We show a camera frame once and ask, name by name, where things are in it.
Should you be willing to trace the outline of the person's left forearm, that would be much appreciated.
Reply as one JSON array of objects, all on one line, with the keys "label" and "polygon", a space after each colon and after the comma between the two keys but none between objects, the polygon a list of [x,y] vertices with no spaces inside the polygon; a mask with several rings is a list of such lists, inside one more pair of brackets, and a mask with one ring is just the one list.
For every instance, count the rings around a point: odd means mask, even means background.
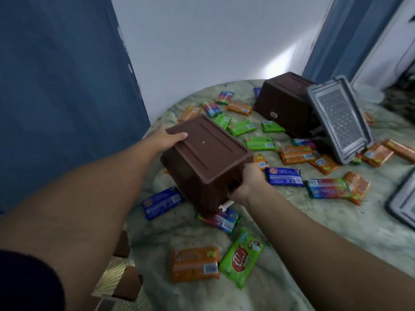
[{"label": "person's left forearm", "polygon": [[65,311],[78,311],[112,257],[149,163],[165,146],[148,136],[51,183],[0,217],[0,249],[45,262],[63,286]]}]

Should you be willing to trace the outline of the grey perforated basket lid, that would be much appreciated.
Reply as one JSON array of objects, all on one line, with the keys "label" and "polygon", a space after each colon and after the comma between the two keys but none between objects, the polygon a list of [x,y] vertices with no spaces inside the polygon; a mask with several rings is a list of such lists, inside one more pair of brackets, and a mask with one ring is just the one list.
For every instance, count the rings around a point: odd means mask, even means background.
[{"label": "grey perforated basket lid", "polygon": [[415,232],[415,167],[385,203],[386,212]]},{"label": "grey perforated basket lid", "polygon": [[374,144],[371,129],[344,75],[310,85],[307,95],[338,163],[349,164],[356,154]]}]

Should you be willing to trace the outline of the person's left hand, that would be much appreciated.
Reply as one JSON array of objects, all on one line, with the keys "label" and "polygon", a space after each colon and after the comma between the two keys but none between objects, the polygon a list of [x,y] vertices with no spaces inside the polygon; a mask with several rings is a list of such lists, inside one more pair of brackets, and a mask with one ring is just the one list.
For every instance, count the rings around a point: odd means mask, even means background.
[{"label": "person's left hand", "polygon": [[160,125],[144,138],[144,149],[149,153],[156,154],[173,147],[174,145],[167,144],[167,134],[166,127]]}]

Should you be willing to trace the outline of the person's dark sleeve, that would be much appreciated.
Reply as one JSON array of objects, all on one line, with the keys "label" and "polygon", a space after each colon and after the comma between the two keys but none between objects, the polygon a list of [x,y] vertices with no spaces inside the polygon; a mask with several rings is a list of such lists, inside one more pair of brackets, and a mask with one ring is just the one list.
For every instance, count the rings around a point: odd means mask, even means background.
[{"label": "person's dark sleeve", "polygon": [[65,311],[57,273],[36,257],[0,250],[0,311]]}]

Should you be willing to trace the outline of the person's right forearm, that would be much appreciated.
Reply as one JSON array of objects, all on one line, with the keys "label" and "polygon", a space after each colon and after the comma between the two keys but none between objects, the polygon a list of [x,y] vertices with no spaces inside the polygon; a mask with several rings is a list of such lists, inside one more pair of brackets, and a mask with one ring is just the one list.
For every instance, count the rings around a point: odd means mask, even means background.
[{"label": "person's right forearm", "polygon": [[415,279],[317,223],[272,187],[244,205],[316,311],[415,311]]}]

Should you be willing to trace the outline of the rainbow striped snack packet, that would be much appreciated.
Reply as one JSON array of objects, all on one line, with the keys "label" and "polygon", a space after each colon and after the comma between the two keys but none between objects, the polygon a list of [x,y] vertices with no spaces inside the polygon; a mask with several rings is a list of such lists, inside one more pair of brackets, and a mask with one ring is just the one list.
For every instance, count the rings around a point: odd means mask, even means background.
[{"label": "rainbow striped snack packet", "polygon": [[203,221],[205,224],[217,228],[228,235],[231,235],[237,224],[240,222],[242,216],[233,209],[227,209],[225,212],[220,212],[213,217],[205,218],[200,214],[196,218]]},{"label": "rainbow striped snack packet", "polygon": [[308,179],[304,181],[311,199],[349,199],[351,191],[343,178]]},{"label": "rainbow striped snack packet", "polygon": [[293,144],[293,146],[309,146],[311,150],[313,151],[317,150],[315,142],[310,138],[306,138],[306,139],[291,138],[290,141]]},{"label": "rainbow striped snack packet", "polygon": [[221,91],[217,99],[215,99],[215,103],[227,106],[230,104],[234,94],[234,92]]},{"label": "rainbow striped snack packet", "polygon": [[214,118],[222,114],[222,111],[219,108],[219,106],[212,100],[203,101],[201,106],[209,118]]}]

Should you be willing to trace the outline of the brown plastic basket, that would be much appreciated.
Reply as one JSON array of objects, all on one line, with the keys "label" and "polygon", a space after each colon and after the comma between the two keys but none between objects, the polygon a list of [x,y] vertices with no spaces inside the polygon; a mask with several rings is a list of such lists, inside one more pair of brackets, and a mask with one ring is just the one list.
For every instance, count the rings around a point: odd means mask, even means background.
[{"label": "brown plastic basket", "polygon": [[218,214],[227,195],[241,185],[245,164],[254,161],[254,153],[203,114],[166,132],[188,136],[162,153],[163,166],[200,215]]},{"label": "brown plastic basket", "polygon": [[295,138],[310,138],[320,126],[308,98],[308,88],[314,85],[302,76],[287,72],[264,81],[254,110],[276,122]]}]

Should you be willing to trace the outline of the person's right hand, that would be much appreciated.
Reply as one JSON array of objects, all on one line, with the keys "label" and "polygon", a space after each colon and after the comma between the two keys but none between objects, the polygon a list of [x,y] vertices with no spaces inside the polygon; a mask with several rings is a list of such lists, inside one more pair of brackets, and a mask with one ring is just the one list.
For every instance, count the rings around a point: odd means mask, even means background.
[{"label": "person's right hand", "polygon": [[237,204],[249,208],[251,202],[256,197],[256,194],[261,192],[266,185],[267,182],[263,172],[262,177],[242,176],[241,184],[236,189],[231,190],[230,193],[227,193],[227,198]]}]

